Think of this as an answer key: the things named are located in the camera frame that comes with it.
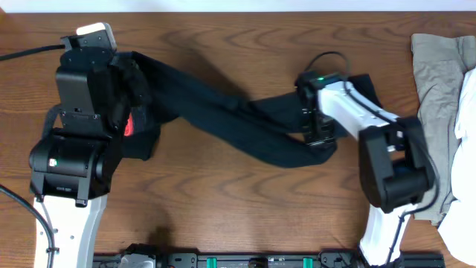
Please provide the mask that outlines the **black leggings with grey waistband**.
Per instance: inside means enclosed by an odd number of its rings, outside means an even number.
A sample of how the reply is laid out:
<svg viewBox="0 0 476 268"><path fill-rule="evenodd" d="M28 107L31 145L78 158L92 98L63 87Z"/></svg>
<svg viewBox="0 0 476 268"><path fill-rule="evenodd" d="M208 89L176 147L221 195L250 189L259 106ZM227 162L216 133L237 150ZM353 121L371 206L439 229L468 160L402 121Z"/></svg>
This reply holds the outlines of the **black leggings with grey waistband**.
<svg viewBox="0 0 476 268"><path fill-rule="evenodd" d="M296 93L249 101L219 92L191 74L136 51L119 57L140 70L128 78L149 103L132 109L132 134L122 144L126 159L151 158L161 128L177 118L226 141L232 147L282 168L321 165L336 144L311 147L292 138L305 131L303 106Z"/></svg>

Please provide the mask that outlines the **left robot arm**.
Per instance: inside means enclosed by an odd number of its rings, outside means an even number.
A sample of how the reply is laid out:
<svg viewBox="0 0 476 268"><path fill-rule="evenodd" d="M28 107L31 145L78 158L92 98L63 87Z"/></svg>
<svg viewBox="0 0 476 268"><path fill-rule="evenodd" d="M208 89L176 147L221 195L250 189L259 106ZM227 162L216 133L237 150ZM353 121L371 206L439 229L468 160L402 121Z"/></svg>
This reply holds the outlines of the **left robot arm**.
<svg viewBox="0 0 476 268"><path fill-rule="evenodd" d="M69 48L56 71L60 104L29 156L35 267L92 267L94 245L123 154L130 111L113 48Z"/></svg>

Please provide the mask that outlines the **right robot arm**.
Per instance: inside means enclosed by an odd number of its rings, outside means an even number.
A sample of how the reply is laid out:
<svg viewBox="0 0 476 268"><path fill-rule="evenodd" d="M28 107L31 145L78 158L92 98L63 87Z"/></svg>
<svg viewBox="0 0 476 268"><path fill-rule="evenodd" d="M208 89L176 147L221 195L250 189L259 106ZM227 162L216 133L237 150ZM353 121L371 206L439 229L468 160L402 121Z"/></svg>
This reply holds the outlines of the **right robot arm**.
<svg viewBox="0 0 476 268"><path fill-rule="evenodd" d="M359 179L370 209L353 266L424 266L400 250L411 215L436 179L419 120L383 110L340 74L305 71L295 89L309 117L304 139L310 147L334 145L338 127L358 142Z"/></svg>

